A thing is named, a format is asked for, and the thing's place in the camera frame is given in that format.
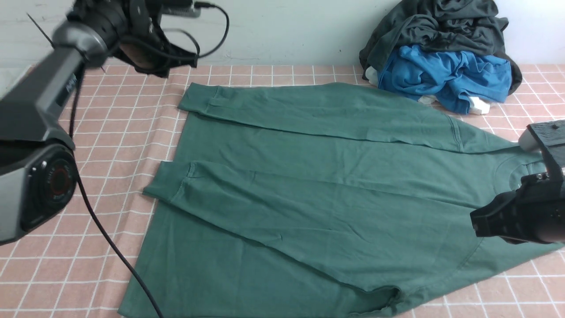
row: black cable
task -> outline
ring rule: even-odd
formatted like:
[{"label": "black cable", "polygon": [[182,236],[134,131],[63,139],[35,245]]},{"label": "black cable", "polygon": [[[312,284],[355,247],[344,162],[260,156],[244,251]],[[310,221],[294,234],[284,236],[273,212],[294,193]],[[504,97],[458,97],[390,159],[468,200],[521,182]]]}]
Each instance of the black cable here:
[{"label": "black cable", "polygon": [[212,3],[207,3],[207,2],[195,2],[194,3],[194,7],[195,8],[216,8],[218,10],[221,11],[221,13],[224,14],[225,16],[225,31],[224,31],[224,36],[221,38],[220,42],[218,43],[218,45],[216,45],[215,48],[211,49],[210,51],[208,51],[207,53],[204,53],[202,55],[198,55],[198,58],[203,58],[203,57],[207,57],[208,55],[216,52],[220,46],[225,42],[225,39],[228,37],[228,31],[229,31],[229,15],[228,13],[222,9],[220,6],[218,5],[214,5]]},{"label": "black cable", "polygon": [[207,57],[210,54],[216,52],[221,46],[222,44],[225,42],[225,39],[228,37],[228,32],[229,32],[229,15],[228,13],[222,9],[220,6],[217,5],[213,5],[212,3],[207,3],[207,2],[195,2],[194,3],[194,7],[196,8],[216,8],[218,10],[220,10],[224,16],[225,16],[225,31],[224,31],[224,36],[221,38],[220,42],[218,43],[218,45],[216,45],[215,48],[211,49],[210,51],[199,55],[197,54],[195,57],[181,57],[181,56],[176,56],[176,55],[172,55],[169,53],[165,53],[162,52],[161,50],[153,47],[152,45],[144,42],[143,40],[140,40],[137,37],[133,37],[133,36],[123,36],[121,38],[121,42],[122,43],[126,43],[126,44],[136,44],[139,46],[143,46],[145,49],[151,51],[154,54],[160,55],[162,57],[166,57],[166,58],[170,58],[170,59],[175,59],[177,61],[181,61],[181,62],[186,62],[186,61],[194,61],[195,59],[198,58],[203,58],[203,57]]},{"label": "black cable", "polygon": [[200,44],[198,44],[198,41],[196,41],[196,39],[187,31],[183,30],[183,29],[163,29],[163,32],[180,32],[183,33],[184,35],[186,35],[191,41],[192,44],[194,44],[194,47],[196,48],[196,55],[200,55]]},{"label": "black cable", "polygon": [[49,41],[49,44],[51,44],[51,47],[53,47],[53,41],[51,41],[51,39],[49,38],[47,33],[45,33],[45,31],[43,31],[43,29],[39,26],[39,24],[35,20],[33,20],[32,16],[30,16],[29,13],[26,13],[26,14],[28,15],[29,19],[33,22],[33,24],[35,24],[35,26],[39,29],[41,34],[43,34],[43,36]]},{"label": "black cable", "polygon": [[69,136],[71,137],[71,139],[73,137],[73,134],[75,133],[76,109],[79,105],[79,95],[80,95],[80,91],[82,90],[82,80],[84,78],[84,74],[85,74],[85,69],[82,69],[79,73],[79,77],[76,79],[76,92],[75,92],[75,98],[72,101],[71,118],[69,123]]},{"label": "black cable", "polygon": [[[79,104],[79,95],[80,95],[83,77],[84,77],[84,71],[81,71],[80,76],[77,79],[77,90],[76,90],[75,98],[73,99],[72,109],[71,109],[71,122],[69,124],[69,136],[71,138],[73,137],[73,133],[74,133],[73,130],[74,130],[74,126],[75,126],[76,109],[77,109],[77,106]],[[81,180],[79,174],[77,174],[77,183],[79,185],[79,189],[80,189],[80,193],[82,194],[82,198],[84,199],[84,203],[86,204],[86,208],[88,210],[88,213],[90,213],[90,216],[92,217],[92,220],[96,224],[96,227],[100,230],[100,232],[102,233],[104,238],[108,241],[108,244],[110,245],[112,250],[114,250],[114,252],[116,252],[117,256],[125,264],[125,266],[129,269],[129,271],[135,277],[137,282],[140,284],[141,289],[143,289],[143,291],[145,292],[145,294],[149,298],[149,301],[153,305],[153,308],[155,308],[155,312],[157,313],[157,316],[159,318],[164,318],[163,313],[161,312],[161,309],[159,308],[159,305],[157,305],[155,298],[153,298],[153,295],[151,294],[151,292],[147,288],[147,285],[145,285],[143,279],[141,279],[141,277],[136,272],[136,270],[133,268],[133,266],[128,262],[128,260],[125,258],[125,256],[120,252],[120,250],[118,249],[116,244],[112,241],[112,239],[110,238],[110,236],[108,235],[108,233],[106,232],[106,230],[104,229],[102,224],[100,223],[100,220],[98,219],[96,214],[94,214],[94,209],[92,208],[92,205],[90,205],[90,200],[88,199],[88,196],[86,195],[86,190],[84,189],[84,185],[82,184],[82,180]]]}]

